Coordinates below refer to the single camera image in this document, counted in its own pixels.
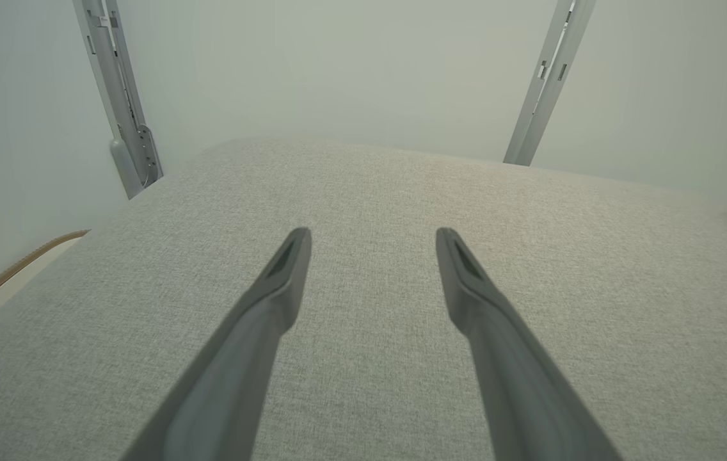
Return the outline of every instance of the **beige strip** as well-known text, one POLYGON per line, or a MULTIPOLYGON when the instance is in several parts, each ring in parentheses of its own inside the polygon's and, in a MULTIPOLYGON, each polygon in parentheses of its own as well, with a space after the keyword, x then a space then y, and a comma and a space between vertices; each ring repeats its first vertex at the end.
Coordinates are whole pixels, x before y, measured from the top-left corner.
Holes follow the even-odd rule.
POLYGON ((56 247, 56 245, 64 244, 64 242, 67 242, 68 240, 79 239, 79 237, 84 236, 86 233, 88 233, 87 230, 71 232, 70 234, 65 234, 62 237, 57 237, 56 239, 51 240, 47 244, 35 249, 32 253, 28 254, 28 256, 23 257, 21 261, 14 264, 2 274, 0 274, 0 286, 8 281, 10 277, 13 277, 17 272, 21 271, 21 269, 25 268, 25 266, 29 265, 30 263, 38 259, 38 257, 44 255, 52 248, 56 247))

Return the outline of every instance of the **white panel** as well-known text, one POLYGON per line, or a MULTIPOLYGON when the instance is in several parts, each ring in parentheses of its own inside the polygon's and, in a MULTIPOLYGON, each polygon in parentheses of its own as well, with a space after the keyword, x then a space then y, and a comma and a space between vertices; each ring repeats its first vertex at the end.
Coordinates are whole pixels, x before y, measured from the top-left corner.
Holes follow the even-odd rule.
POLYGON ((727 202, 727 2, 598 2, 532 165, 727 202))
POLYGON ((120 2, 164 168, 248 135, 502 161, 556 0, 120 2))
POLYGON ((0 2, 0 273, 124 204, 110 139, 73 5, 0 2))

